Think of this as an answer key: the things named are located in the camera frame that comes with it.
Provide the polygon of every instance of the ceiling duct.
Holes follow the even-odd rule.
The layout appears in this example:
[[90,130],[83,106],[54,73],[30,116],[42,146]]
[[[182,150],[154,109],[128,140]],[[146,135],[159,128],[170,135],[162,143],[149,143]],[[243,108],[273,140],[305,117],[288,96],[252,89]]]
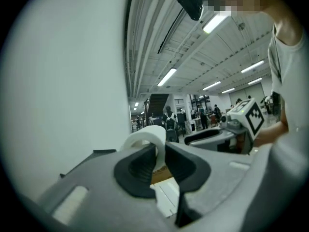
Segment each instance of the ceiling duct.
[[158,54],[160,54],[163,51],[163,49],[165,48],[165,46],[169,43],[169,41],[172,38],[173,34],[175,33],[177,27],[182,22],[182,20],[184,19],[186,14],[187,14],[186,11],[182,8],[180,10],[179,14],[177,15],[176,19],[174,20],[174,22],[170,26],[169,31],[166,34],[164,40],[162,41],[160,48],[158,50]]

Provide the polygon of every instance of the white wall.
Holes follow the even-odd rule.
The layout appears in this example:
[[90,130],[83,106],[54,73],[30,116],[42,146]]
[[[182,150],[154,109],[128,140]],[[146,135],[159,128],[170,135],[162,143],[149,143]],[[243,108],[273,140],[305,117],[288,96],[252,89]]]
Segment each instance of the white wall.
[[183,101],[185,105],[185,113],[186,113],[187,120],[192,120],[191,118],[192,104],[190,100],[190,95],[183,95]]
[[183,94],[173,94],[174,95],[174,99],[183,99]]
[[231,100],[228,94],[222,95],[209,95],[209,100],[211,102],[211,108],[214,110],[214,106],[217,105],[222,112],[225,113],[226,109],[231,108]]
[[272,81],[271,81],[271,76],[263,77],[261,80],[262,88],[264,91],[265,96],[271,95],[271,90],[272,90]]
[[60,173],[130,134],[127,0],[32,0],[2,59],[1,142],[15,187],[37,200]]

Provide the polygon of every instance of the cardboard box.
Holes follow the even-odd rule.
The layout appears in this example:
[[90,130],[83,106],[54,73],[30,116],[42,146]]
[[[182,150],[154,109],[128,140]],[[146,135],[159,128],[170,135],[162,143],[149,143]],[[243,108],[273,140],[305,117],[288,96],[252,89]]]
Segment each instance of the cardboard box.
[[151,179],[151,185],[158,183],[160,181],[164,181],[167,179],[172,178],[172,174],[170,173],[169,169],[167,166],[162,167],[161,169],[155,171],[153,173],[153,177]]

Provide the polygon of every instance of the handheld device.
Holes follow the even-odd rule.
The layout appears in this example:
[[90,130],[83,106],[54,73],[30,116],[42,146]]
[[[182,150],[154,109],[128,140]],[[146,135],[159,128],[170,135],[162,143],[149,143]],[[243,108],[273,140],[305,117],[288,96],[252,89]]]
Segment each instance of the handheld device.
[[187,136],[184,143],[207,150],[236,153],[236,137],[243,134],[242,154],[248,154],[264,121],[259,105],[254,98],[251,98],[240,102],[223,115],[219,128],[207,129]]

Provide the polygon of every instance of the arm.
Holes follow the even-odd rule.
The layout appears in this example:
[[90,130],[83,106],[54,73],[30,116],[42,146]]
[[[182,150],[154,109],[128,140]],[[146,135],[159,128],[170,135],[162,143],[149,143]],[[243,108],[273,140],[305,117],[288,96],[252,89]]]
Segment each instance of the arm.
[[259,147],[261,145],[273,143],[277,138],[287,133],[288,131],[289,128],[285,116],[285,110],[282,109],[280,121],[268,128],[261,129],[260,133],[257,135],[257,138],[254,141],[254,146]]

